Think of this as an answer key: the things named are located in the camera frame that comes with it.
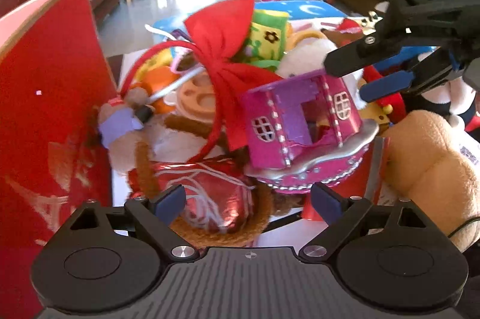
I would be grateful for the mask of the pink toy house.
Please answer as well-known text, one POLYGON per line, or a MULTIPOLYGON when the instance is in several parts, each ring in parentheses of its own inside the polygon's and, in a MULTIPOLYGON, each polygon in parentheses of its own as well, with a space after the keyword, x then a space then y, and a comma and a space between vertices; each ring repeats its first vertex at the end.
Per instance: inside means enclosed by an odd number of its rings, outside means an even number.
POLYGON ((241 98, 250 178, 286 195, 336 185, 360 166, 379 131, 347 85, 323 70, 248 90, 241 98))

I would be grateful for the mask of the Mickey plush toy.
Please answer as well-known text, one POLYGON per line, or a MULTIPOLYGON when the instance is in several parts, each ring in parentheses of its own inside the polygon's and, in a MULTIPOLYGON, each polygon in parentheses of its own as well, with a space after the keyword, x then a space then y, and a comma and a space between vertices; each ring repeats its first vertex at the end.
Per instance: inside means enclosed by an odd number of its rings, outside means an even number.
POLYGON ((452 128, 473 132, 479 129, 477 92, 461 77, 418 95, 404 94, 407 112, 425 110, 443 117, 452 128))

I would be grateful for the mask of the blue play mat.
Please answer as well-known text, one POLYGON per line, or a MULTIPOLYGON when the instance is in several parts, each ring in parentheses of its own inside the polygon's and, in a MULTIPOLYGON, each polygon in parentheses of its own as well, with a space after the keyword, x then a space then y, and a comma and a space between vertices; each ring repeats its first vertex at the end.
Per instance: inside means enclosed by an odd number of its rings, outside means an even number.
MULTIPOLYGON (((256 2, 255 8, 260 10, 285 11, 290 20, 312 20, 316 18, 345 18, 347 14, 327 2, 320 0, 282 0, 273 2, 256 2)), ((157 20, 153 27, 171 33, 175 29, 186 31, 184 21, 191 13, 170 16, 157 20)))

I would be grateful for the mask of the small brown bear plush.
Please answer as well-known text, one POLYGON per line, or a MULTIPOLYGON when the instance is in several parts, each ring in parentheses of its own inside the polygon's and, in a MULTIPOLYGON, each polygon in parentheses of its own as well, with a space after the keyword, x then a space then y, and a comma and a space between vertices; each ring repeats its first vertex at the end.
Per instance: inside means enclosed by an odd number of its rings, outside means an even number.
POLYGON ((110 165, 118 173, 126 174, 136 168, 138 147, 150 151, 144 124, 136 115, 148 97, 146 90, 136 87, 124 97, 116 96, 104 103, 99 110, 98 132, 108 151, 110 165))

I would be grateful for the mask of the tan plush bear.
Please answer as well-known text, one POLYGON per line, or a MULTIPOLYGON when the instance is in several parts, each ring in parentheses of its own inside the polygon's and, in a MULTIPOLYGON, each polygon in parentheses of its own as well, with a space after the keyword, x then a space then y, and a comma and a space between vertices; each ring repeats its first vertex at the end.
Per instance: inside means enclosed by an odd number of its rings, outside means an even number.
POLYGON ((460 251, 479 240, 479 166, 461 153, 452 128, 441 116, 416 110, 383 132, 389 141, 384 181, 407 197, 460 251))

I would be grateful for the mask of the green yellow cloth book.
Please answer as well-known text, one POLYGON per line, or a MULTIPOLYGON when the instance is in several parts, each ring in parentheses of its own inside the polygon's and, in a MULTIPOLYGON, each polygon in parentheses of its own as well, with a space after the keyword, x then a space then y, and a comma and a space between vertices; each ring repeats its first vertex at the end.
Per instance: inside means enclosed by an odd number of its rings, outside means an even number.
POLYGON ((287 44, 289 14, 256 9, 253 12, 242 62, 275 71, 287 44))

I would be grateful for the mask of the red bow ribbon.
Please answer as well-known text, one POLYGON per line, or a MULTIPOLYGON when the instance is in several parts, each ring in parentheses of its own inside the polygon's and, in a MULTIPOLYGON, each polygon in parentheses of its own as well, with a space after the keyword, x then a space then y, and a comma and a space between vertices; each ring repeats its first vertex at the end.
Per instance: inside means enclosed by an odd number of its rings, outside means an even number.
POLYGON ((208 141, 196 156, 189 159, 191 163, 199 162, 208 155, 219 140, 222 129, 226 129, 230 150, 246 146, 242 95, 281 79, 267 69, 232 60, 249 35, 254 7, 255 0, 225 0, 197 11, 184 21, 191 40, 164 41, 148 49, 130 68, 120 88, 120 95, 125 96, 135 72, 162 50, 183 47, 193 52, 213 85, 216 113, 208 141))

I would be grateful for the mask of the red cardboard box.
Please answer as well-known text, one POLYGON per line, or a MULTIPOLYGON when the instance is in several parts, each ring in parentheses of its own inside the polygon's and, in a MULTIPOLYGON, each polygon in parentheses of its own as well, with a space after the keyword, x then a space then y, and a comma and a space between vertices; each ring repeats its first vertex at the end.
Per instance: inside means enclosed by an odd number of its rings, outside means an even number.
POLYGON ((112 202, 97 118, 115 95, 89 0, 30 0, 2 17, 2 317, 40 311, 33 260, 84 201, 112 202))

